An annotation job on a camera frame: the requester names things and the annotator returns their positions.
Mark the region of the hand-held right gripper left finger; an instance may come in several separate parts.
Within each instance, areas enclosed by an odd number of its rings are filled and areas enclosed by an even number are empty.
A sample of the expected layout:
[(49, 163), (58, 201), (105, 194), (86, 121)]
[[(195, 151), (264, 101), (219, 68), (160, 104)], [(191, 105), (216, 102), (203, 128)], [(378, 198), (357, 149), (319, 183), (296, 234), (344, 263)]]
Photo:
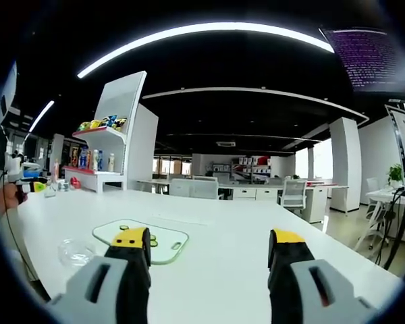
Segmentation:
[(59, 323), (147, 323), (151, 233), (124, 229), (47, 303)]

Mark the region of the person's left hand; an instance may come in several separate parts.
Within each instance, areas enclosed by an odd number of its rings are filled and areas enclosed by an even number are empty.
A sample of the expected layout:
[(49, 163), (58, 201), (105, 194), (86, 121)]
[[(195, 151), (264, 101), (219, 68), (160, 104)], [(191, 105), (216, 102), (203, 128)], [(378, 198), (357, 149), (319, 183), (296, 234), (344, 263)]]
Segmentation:
[(12, 183), (7, 183), (0, 188), (0, 216), (8, 209), (17, 208), (19, 200), (16, 196), (17, 186)]

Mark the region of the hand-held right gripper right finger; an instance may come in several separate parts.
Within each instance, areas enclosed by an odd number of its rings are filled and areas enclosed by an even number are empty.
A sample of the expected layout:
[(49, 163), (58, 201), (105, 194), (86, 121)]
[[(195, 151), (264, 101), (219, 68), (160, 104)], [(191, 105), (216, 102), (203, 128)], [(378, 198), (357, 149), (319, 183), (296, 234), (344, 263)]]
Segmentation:
[(268, 290), (272, 323), (367, 323), (376, 314), (335, 267), (316, 259), (304, 238), (272, 229)]

